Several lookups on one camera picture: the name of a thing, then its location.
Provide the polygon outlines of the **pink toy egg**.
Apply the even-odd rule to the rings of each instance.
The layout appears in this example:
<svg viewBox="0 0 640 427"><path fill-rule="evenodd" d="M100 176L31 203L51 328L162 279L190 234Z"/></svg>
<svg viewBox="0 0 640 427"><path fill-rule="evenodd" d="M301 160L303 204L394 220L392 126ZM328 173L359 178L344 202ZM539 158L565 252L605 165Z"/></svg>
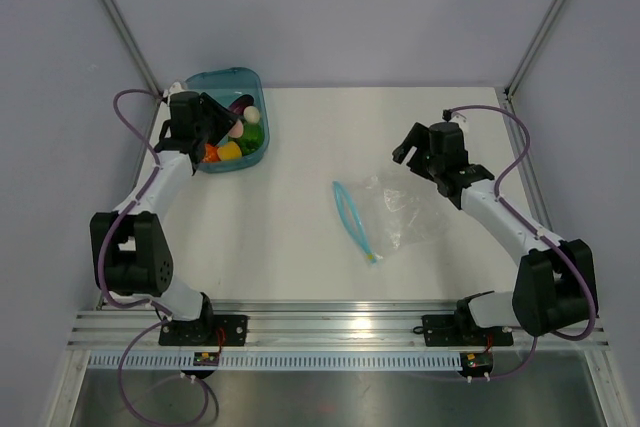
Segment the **pink toy egg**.
<svg viewBox="0 0 640 427"><path fill-rule="evenodd" d="M231 138L240 138L244 133L244 124L238 120L231 130L228 132L228 136Z"/></svg>

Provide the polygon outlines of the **purple toy eggplant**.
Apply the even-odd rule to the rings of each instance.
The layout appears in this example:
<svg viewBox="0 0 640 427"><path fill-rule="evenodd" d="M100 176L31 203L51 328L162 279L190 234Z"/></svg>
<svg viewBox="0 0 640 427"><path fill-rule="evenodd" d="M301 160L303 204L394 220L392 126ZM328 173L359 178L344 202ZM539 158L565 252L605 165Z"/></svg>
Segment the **purple toy eggplant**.
<svg viewBox="0 0 640 427"><path fill-rule="evenodd" d="M254 106L255 99L253 96L249 94L243 94L236 98L230 105L229 110L238 115L243 116L243 112L247 107Z"/></svg>

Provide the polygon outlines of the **white toy garlic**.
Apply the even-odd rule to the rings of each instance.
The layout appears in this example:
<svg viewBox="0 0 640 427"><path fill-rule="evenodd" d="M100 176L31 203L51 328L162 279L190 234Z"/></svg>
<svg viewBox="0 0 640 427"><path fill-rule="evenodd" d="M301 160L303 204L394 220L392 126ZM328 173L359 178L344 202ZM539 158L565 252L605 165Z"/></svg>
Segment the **white toy garlic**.
<svg viewBox="0 0 640 427"><path fill-rule="evenodd" d="M261 113L254 105L245 107L242 112L242 116L244 121L248 124L257 125L261 120Z"/></svg>

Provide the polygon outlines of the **yellow toy vegetable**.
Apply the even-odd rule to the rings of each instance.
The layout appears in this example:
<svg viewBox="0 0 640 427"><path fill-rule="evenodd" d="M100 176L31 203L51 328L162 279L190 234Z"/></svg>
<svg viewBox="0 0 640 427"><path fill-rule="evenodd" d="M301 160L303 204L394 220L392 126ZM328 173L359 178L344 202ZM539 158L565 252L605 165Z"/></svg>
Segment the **yellow toy vegetable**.
<svg viewBox="0 0 640 427"><path fill-rule="evenodd" d="M241 148L233 141L219 146L217 155L221 161L234 161L243 157Z"/></svg>

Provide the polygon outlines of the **orange toy pumpkin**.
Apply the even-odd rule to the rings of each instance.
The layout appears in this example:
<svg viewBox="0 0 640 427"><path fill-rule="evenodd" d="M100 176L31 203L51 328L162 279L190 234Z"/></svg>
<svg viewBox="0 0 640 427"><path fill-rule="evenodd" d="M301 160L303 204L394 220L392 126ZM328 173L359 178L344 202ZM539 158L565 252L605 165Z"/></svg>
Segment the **orange toy pumpkin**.
<svg viewBox="0 0 640 427"><path fill-rule="evenodd" d="M216 145L212 145L209 143L205 144L205 152L202 159L203 163L216 163L220 162L221 159L218 154L218 147Z"/></svg>

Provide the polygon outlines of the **green toy bell pepper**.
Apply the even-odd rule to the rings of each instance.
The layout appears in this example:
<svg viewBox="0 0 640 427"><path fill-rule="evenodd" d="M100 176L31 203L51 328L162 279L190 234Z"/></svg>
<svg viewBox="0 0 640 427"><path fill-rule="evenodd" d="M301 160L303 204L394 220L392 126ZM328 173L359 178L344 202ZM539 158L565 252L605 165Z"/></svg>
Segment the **green toy bell pepper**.
<svg viewBox="0 0 640 427"><path fill-rule="evenodd" d="M243 134L235 142L243 156L256 152L264 143L264 131L260 124L245 123Z"/></svg>

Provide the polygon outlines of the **clear zip top bag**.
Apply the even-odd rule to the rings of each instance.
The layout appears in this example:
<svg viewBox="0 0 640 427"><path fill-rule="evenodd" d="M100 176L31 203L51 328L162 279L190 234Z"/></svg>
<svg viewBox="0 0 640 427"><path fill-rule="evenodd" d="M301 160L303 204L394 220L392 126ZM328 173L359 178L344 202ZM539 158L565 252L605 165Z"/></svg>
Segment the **clear zip top bag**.
<svg viewBox="0 0 640 427"><path fill-rule="evenodd" d="M342 226L370 265L432 243L449 227L437 194L410 174L386 170L357 182L335 180L332 193Z"/></svg>

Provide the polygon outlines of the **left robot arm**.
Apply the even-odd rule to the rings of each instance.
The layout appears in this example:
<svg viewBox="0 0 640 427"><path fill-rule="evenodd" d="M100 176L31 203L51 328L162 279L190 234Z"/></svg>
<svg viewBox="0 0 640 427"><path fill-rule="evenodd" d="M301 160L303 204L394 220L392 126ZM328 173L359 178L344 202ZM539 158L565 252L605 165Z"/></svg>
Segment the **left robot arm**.
<svg viewBox="0 0 640 427"><path fill-rule="evenodd" d="M238 118L205 93L174 91L161 102L169 117L158 142L139 137L150 155L147 179L117 207L91 218L95 281L110 306L154 311L161 345L222 346L227 324L216 318L207 294L175 274L162 221L203 163L207 145L229 134Z"/></svg>

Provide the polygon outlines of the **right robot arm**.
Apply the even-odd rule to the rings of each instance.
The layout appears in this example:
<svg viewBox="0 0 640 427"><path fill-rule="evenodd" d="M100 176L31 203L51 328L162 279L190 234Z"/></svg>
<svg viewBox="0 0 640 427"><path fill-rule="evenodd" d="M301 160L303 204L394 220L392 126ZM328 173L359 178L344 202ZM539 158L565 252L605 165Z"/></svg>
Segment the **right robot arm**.
<svg viewBox="0 0 640 427"><path fill-rule="evenodd" d="M458 302L453 327L460 340L476 343L498 327L520 327L532 337L552 334L569 341L590 336L598 312L590 247L549 231L501 195L494 175L470 163L458 124L414 124L392 159L433 182L441 196L491 234L517 268L511 290Z"/></svg>

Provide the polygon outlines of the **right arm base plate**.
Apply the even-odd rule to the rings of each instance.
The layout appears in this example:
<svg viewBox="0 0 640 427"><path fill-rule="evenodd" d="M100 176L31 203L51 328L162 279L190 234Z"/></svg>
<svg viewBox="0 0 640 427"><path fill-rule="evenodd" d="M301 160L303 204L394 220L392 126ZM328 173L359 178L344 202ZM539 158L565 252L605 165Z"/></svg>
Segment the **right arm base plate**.
<svg viewBox="0 0 640 427"><path fill-rule="evenodd" d="M412 329L422 336L427 347L510 347L511 332L502 327L480 328L458 321L454 314L427 314Z"/></svg>

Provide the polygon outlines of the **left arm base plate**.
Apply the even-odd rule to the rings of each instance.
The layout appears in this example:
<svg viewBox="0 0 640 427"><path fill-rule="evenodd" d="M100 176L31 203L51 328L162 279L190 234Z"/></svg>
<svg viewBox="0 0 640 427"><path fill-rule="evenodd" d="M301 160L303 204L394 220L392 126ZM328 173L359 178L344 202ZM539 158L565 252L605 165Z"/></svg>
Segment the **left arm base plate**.
<svg viewBox="0 0 640 427"><path fill-rule="evenodd" d="M245 315L214 315L209 320L172 321L161 328L163 347L245 345L249 318Z"/></svg>

